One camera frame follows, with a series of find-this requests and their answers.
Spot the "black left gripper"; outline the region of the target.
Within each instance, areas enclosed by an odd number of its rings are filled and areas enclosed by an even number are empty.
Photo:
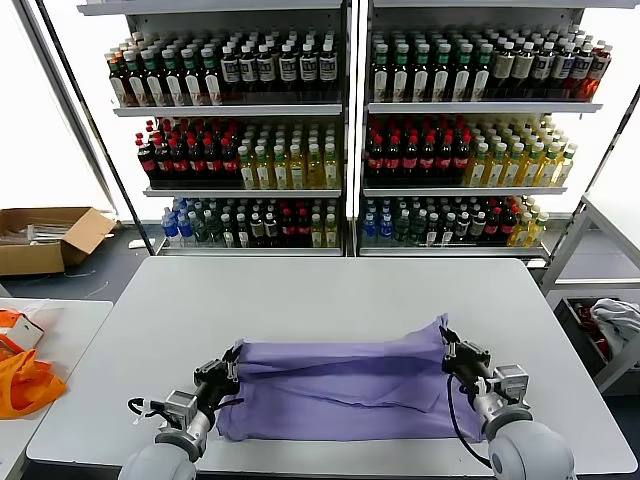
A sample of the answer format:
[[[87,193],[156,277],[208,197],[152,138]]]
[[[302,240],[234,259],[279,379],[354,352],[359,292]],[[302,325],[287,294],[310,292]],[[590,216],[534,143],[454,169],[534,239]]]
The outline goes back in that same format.
[[[239,393],[238,361],[243,346],[243,340],[238,340],[222,360],[212,360],[194,371],[199,405],[220,405],[225,398]]]

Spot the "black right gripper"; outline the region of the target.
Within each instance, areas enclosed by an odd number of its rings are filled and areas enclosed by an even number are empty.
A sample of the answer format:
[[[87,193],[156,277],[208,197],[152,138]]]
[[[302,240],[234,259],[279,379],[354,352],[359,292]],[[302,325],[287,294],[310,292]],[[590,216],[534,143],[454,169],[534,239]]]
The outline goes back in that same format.
[[[461,383],[476,383],[479,379],[491,377],[489,370],[491,355],[478,345],[463,341],[448,327],[439,326],[445,347],[442,370],[456,377]]]

